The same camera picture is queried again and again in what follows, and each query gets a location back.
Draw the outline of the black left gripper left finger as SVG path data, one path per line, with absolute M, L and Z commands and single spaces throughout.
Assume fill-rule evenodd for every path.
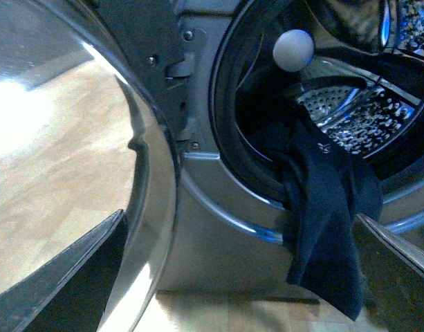
M 96 331 L 126 240 L 118 210 L 0 294 L 0 331 Z

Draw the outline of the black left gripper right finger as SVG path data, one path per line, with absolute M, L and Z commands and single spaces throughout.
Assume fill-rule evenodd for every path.
M 353 238 L 367 288 L 389 331 L 424 331 L 424 251 L 357 214 Z

